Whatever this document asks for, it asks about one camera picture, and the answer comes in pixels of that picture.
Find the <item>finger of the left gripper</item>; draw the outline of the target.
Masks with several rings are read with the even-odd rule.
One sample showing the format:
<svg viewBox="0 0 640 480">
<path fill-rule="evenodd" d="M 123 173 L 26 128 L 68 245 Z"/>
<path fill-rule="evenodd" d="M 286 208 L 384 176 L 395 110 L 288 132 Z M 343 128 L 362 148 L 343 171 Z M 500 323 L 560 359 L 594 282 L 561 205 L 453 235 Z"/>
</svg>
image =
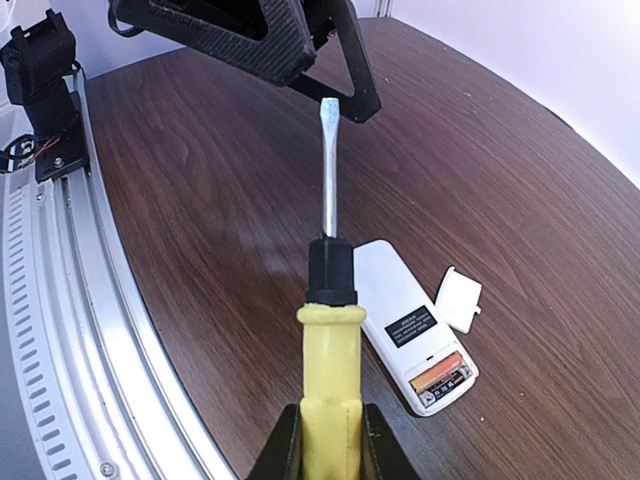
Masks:
<svg viewBox="0 0 640 480">
<path fill-rule="evenodd" d="M 337 98 L 342 116 L 355 123 L 365 123 L 381 109 L 381 100 L 353 3 L 304 1 L 303 4 L 316 50 L 320 50 L 332 34 L 338 37 L 354 92 L 346 95 L 307 74 L 299 76 L 299 92 L 318 102 L 323 98 Z"/>
<path fill-rule="evenodd" d="M 316 59 L 300 1 L 111 1 L 108 20 L 124 37 L 150 32 L 273 85 Z"/>
</svg>

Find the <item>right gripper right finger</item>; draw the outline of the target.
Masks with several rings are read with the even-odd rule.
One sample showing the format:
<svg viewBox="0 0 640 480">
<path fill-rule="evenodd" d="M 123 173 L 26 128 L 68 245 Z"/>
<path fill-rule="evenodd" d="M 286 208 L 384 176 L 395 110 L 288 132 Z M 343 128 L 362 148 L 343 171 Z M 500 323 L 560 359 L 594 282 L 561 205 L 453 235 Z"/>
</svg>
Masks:
<svg viewBox="0 0 640 480">
<path fill-rule="evenodd" d="M 364 405 L 361 479 L 419 479 L 380 408 Z"/>
</svg>

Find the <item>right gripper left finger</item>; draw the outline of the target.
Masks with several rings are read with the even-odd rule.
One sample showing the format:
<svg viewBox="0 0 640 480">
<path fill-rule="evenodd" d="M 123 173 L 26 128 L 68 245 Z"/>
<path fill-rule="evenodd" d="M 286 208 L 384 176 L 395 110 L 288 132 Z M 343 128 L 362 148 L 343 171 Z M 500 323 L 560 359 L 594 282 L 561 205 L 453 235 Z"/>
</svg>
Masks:
<svg viewBox="0 0 640 480">
<path fill-rule="evenodd" d="M 303 478 L 300 406 L 288 404 L 281 412 L 247 480 Z"/>
</svg>

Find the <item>yellow handled screwdriver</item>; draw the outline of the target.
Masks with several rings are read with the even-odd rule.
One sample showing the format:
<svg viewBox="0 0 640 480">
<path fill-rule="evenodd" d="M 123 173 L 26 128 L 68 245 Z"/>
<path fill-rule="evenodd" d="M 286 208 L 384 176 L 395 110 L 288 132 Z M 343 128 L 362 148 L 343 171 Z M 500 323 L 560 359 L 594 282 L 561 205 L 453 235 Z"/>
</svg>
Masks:
<svg viewBox="0 0 640 480">
<path fill-rule="evenodd" d="M 338 235 L 339 100 L 320 104 L 323 137 L 322 236 L 309 244 L 300 402 L 305 479 L 358 479 L 361 471 L 361 324 L 352 245 Z"/>
</svg>

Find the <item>white remote control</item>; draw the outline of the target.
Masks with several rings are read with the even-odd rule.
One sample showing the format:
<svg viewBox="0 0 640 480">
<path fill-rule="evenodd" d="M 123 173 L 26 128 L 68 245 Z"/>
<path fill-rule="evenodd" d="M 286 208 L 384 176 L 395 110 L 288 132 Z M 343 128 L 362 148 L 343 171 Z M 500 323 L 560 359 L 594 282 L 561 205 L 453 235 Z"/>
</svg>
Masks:
<svg viewBox="0 0 640 480">
<path fill-rule="evenodd" d="M 467 392 L 479 369 L 395 248 L 385 240 L 357 247 L 354 269 L 362 329 L 411 410 L 429 417 Z M 410 381 L 454 352 L 473 376 L 425 408 Z"/>
</svg>

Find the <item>white battery cover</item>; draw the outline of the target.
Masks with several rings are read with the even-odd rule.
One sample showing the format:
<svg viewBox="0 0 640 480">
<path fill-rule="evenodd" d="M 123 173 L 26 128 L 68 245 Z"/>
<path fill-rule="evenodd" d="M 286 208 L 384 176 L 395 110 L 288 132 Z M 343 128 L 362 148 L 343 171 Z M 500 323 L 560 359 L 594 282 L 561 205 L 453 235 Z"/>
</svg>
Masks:
<svg viewBox="0 0 640 480">
<path fill-rule="evenodd" d="M 449 327 L 468 334 L 481 314 L 482 284 L 450 266 L 437 291 L 435 306 Z"/>
</svg>

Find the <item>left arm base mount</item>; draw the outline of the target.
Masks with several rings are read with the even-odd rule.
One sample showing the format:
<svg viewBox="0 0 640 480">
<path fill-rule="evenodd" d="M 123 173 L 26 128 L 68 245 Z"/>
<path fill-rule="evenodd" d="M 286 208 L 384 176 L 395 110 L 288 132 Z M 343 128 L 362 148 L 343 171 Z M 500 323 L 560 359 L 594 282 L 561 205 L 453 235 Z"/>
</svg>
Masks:
<svg viewBox="0 0 640 480">
<path fill-rule="evenodd" d="M 1 48 L 8 98 L 34 130 L 35 179 L 55 180 L 89 161 L 80 97 L 66 79 L 79 71 L 76 41 L 63 16 L 49 9 L 29 28 L 14 27 Z"/>
</svg>

